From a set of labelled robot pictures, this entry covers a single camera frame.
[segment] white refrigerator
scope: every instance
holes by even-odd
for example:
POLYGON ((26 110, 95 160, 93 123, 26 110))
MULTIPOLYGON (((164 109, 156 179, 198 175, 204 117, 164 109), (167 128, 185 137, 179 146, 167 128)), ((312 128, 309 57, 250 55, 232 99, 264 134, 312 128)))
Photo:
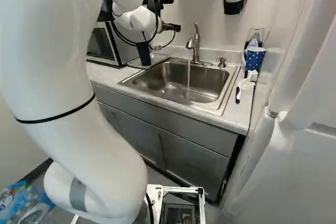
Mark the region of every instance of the white refrigerator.
POLYGON ((270 32, 286 36, 265 44, 274 47, 217 223, 336 223, 336 0, 294 7, 278 12, 270 32))

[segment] gray band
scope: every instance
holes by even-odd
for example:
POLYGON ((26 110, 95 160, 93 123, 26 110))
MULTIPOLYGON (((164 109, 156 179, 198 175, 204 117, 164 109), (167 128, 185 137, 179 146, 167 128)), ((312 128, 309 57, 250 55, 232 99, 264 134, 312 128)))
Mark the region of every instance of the gray band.
POLYGON ((86 186, 81 181, 74 178, 71 182, 69 197, 72 207, 76 210, 87 212, 85 207, 85 192, 86 186))

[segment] blue cup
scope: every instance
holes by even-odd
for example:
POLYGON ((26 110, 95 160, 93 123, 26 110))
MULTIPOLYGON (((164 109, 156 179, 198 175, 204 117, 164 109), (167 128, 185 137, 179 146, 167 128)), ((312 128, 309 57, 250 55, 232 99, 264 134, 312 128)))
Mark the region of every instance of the blue cup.
POLYGON ((263 59, 266 53, 266 49, 262 47, 249 47, 245 49, 246 62, 245 71, 257 70, 260 71, 261 65, 263 64, 263 59))

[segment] black strap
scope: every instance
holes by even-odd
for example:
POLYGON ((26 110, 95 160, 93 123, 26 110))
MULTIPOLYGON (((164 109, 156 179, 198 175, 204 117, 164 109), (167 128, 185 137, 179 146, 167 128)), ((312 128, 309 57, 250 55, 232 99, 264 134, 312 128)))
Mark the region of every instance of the black strap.
POLYGON ((76 113, 77 111, 80 111, 81 109, 85 108, 87 105, 89 105, 96 97, 96 94, 93 94, 93 96, 85 103, 83 103, 81 106, 73 109, 73 110, 70 110, 70 111, 67 111, 63 114, 59 114, 59 115, 55 115, 55 116, 52 116, 50 118, 45 118, 45 119, 39 119, 39 120, 20 120, 18 118, 15 118, 19 123, 24 123, 24 124, 37 124, 37 123, 46 123, 46 122, 50 122, 50 121, 54 121, 54 120, 57 120, 57 119, 60 119, 60 118, 64 118, 68 115, 71 115, 71 114, 74 114, 76 113))

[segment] sink basin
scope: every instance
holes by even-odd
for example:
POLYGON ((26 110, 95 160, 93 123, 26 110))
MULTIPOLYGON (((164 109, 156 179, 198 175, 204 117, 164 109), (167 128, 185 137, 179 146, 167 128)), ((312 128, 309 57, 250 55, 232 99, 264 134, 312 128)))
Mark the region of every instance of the sink basin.
POLYGON ((236 66, 221 69, 217 66, 190 64, 188 89, 188 61, 170 58, 150 70, 143 70, 126 78, 119 84, 221 115, 232 90, 232 79, 234 76, 236 79, 237 72, 236 66))

